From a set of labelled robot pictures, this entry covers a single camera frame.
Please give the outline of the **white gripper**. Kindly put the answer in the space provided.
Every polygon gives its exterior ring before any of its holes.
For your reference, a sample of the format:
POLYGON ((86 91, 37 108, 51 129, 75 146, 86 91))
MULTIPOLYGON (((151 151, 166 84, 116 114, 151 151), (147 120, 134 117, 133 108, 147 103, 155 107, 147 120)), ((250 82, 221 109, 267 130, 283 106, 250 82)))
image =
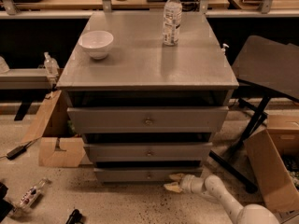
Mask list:
POLYGON ((181 193, 184 191, 186 193, 193 194, 202 194, 205 191, 205 180, 201 177, 178 173, 171 174, 169 178, 173 181, 181 181, 180 185, 178 182, 164 184, 164 188, 166 190, 173 191, 175 193, 181 193))

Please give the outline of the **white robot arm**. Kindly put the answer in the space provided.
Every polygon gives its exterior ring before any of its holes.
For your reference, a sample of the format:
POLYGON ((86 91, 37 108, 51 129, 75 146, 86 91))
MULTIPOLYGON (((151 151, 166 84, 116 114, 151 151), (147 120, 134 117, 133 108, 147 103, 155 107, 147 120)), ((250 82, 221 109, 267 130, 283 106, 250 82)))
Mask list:
POLYGON ((164 184, 167 190, 197 194, 207 201, 220 203, 233 224, 279 224, 278 219, 267 208, 259 204, 243 206, 216 175, 202 178, 173 174, 170 179, 171 183, 164 184))

